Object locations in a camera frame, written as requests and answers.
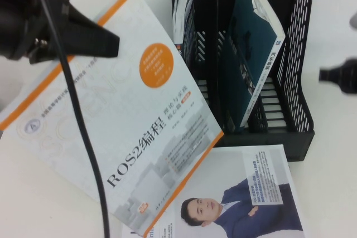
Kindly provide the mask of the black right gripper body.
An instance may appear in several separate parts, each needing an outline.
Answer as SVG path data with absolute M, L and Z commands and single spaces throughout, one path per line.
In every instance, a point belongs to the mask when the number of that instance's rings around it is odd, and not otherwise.
M 342 92 L 356 94 L 356 58 L 349 58 L 340 66 L 338 84 Z

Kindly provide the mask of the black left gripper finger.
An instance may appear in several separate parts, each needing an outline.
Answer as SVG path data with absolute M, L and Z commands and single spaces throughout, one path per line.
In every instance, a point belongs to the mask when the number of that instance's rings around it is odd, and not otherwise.
M 69 5 L 65 25 L 67 55 L 114 58 L 118 56 L 119 43 L 119 36 L 85 17 L 72 4 Z

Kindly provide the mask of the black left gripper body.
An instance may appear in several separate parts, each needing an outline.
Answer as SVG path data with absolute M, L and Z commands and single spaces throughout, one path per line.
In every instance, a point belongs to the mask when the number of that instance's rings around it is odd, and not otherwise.
M 52 10 L 52 21 L 57 24 L 59 33 L 69 21 L 69 0 L 48 0 Z M 25 36 L 21 44 L 29 59 L 55 59 L 55 41 L 52 38 L 49 21 L 41 0 L 27 0 Z

